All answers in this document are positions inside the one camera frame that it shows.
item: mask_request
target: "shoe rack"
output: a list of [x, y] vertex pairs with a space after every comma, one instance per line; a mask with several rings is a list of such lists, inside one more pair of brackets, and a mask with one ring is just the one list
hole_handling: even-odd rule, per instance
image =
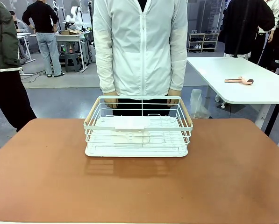
[[[192, 38], [199, 39], [198, 41], [191, 41]], [[211, 33], [211, 34], [205, 34], [205, 33], [199, 33], [199, 34], [189, 34], [189, 47], [188, 52], [215, 52], [217, 47], [217, 41], [218, 41], [218, 33]], [[194, 47], [200, 44], [201, 49], [195, 49]], [[215, 47], [207, 47], [207, 45], [213, 44]]]

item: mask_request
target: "white wire basket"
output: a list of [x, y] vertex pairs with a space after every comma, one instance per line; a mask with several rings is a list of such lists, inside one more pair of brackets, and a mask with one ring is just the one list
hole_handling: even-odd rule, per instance
[[[142, 116], [111, 115], [112, 110], [122, 110], [107, 107], [104, 100], [114, 98], [127, 99], [130, 97], [98, 97], [84, 121], [86, 155], [96, 157], [183, 157], [188, 154], [187, 146], [193, 123], [180, 97], [132, 96], [132, 99], [138, 101], [141, 109], [128, 109], [128, 111], [132, 114], [132, 111], [140, 110]], [[159, 110], [144, 109], [144, 105], [159, 105], [145, 103], [144, 100], [149, 99], [177, 99], [178, 103], [165, 109], [169, 110], [173, 116], [160, 116], [155, 114]], [[155, 113], [143, 116], [144, 111], [155, 111]]]

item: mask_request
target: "white table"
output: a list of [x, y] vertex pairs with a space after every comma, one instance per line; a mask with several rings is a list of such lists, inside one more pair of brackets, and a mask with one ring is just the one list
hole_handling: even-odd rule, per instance
[[[25, 43], [25, 46], [26, 46], [26, 49], [27, 49], [27, 53], [28, 53], [28, 56], [29, 56], [29, 60], [27, 60], [27, 61], [25, 62], [25, 64], [30, 63], [30, 62], [33, 62], [33, 61], [36, 60], [36, 59], [32, 59], [32, 58], [31, 58], [31, 54], [30, 54], [30, 51], [29, 51], [29, 48], [28, 48], [28, 45], [27, 45], [26, 37], [27, 37], [27, 35], [29, 35], [29, 34], [31, 34], [31, 33], [17, 33], [17, 38], [18, 38], [18, 40], [19, 40], [19, 39], [23, 39], [23, 40], [24, 40], [24, 43]], [[20, 50], [22, 51], [22, 54], [24, 54], [24, 50], [21, 48], [21, 45], [19, 45], [19, 46], [20, 46]]]
[[[213, 89], [230, 104], [261, 105], [256, 125], [261, 128], [271, 104], [279, 104], [279, 75], [243, 58], [233, 57], [189, 57], [188, 62], [207, 82], [205, 107], [208, 108]], [[253, 79], [253, 85], [225, 83], [225, 79]]]
[[78, 42], [79, 43], [81, 61], [82, 61], [82, 70], [80, 71], [80, 73], [84, 72], [87, 69], [87, 66], [85, 65], [85, 62], [84, 62], [84, 55], [83, 55], [81, 40], [82, 40], [83, 35], [89, 35], [90, 33], [91, 32], [85, 32], [85, 33], [78, 34], [78, 35], [61, 35], [59, 33], [55, 33], [57, 42]]

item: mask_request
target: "cardboard box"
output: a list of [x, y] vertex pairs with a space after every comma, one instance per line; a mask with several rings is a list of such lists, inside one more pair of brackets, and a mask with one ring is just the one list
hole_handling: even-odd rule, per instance
[[77, 29], [70, 30], [70, 35], [77, 35], [77, 34], [82, 34], [82, 32]]
[[61, 35], [65, 35], [65, 36], [70, 35], [70, 30], [62, 30]]

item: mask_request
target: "brown table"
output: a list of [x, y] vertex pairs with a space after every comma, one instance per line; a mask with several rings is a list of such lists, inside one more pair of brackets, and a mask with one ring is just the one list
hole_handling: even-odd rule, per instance
[[194, 120], [184, 158], [90, 158], [82, 119], [0, 150], [0, 221], [279, 223], [279, 148], [246, 119]]

